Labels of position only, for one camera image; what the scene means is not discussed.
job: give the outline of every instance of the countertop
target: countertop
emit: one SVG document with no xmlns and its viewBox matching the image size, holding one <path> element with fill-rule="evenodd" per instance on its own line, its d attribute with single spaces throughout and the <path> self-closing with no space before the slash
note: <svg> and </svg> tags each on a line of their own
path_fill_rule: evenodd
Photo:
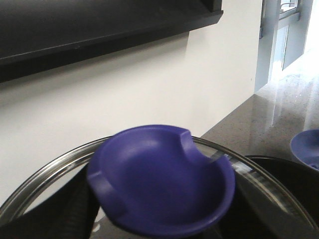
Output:
<svg viewBox="0 0 319 239">
<path fill-rule="evenodd" d="M 292 160 L 290 140 L 319 128 L 319 51 L 312 50 L 286 68 L 202 138 L 243 155 Z"/>
</svg>

